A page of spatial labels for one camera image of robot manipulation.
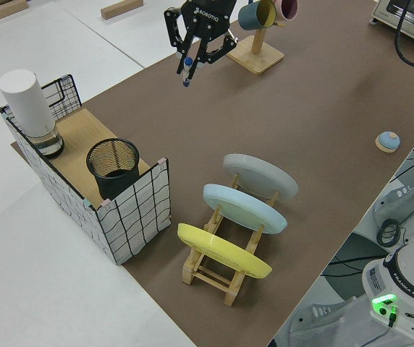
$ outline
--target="grid pattern box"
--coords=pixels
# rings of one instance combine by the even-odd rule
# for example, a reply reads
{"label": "grid pattern box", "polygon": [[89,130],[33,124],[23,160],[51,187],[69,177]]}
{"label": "grid pattern box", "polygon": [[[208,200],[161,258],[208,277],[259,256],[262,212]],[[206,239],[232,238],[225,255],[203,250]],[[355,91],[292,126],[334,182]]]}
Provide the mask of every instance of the grid pattern box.
{"label": "grid pattern box", "polygon": [[[42,87],[56,120],[81,107],[72,75]],[[123,193],[95,209],[23,134],[9,106],[0,113],[26,160],[61,209],[115,264],[136,255],[171,223],[169,161],[159,160]]]}

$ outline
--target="yellow plate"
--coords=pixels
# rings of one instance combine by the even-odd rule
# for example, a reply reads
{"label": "yellow plate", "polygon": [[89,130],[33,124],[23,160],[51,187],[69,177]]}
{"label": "yellow plate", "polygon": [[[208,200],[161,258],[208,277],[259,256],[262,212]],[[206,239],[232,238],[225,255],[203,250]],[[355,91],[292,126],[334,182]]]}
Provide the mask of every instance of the yellow plate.
{"label": "yellow plate", "polygon": [[271,272],[271,267],[255,255],[202,229],[180,223],[178,237],[189,247],[250,277],[265,278]]}

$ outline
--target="pink mug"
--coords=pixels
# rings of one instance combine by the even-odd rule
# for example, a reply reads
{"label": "pink mug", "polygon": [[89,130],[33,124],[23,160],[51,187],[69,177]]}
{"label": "pink mug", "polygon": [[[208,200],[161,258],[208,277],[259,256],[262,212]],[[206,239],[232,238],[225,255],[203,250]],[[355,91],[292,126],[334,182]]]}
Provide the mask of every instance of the pink mug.
{"label": "pink mug", "polygon": [[275,0],[276,20],[292,20],[297,15],[297,0]]}

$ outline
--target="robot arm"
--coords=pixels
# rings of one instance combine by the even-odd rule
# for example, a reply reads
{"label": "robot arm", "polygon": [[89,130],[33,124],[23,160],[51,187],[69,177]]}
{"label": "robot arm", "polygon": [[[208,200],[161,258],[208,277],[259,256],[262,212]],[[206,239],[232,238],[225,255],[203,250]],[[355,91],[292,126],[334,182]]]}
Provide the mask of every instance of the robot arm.
{"label": "robot arm", "polygon": [[[237,38],[229,31],[229,18],[236,0],[187,0],[180,8],[171,7],[164,12],[170,44],[177,49],[179,64],[177,74],[187,73],[185,80],[193,78],[198,64],[212,64],[236,47]],[[183,17],[186,36],[183,40],[179,34],[177,20]],[[207,52],[207,45],[220,35],[224,35],[223,46]],[[196,57],[191,64],[186,64],[194,37],[200,38]]]}
{"label": "robot arm", "polygon": [[369,262],[362,280],[373,304],[371,316],[414,340],[414,242]]}

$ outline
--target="brown table mat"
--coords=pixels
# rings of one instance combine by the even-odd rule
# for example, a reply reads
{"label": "brown table mat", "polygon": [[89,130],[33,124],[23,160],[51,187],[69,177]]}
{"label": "brown table mat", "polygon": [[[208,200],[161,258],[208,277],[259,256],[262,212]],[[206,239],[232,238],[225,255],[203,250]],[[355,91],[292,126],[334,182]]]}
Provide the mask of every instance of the brown table mat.
{"label": "brown table mat", "polygon": [[[172,226],[125,268],[196,345],[266,346],[413,148],[414,68],[398,59],[392,29],[368,24],[374,5],[302,1],[286,28],[268,30],[285,57],[261,76],[225,57],[184,88],[170,56],[85,103],[149,163],[170,160]],[[404,47],[414,59],[414,42]],[[374,144],[387,130],[402,140],[393,154]],[[209,219],[203,185],[230,183],[228,153],[267,160],[300,185],[275,205],[289,226],[256,251],[273,272],[246,278],[231,308],[216,288],[182,283],[189,249],[176,235],[179,222]],[[250,234],[225,221],[218,235]]]}

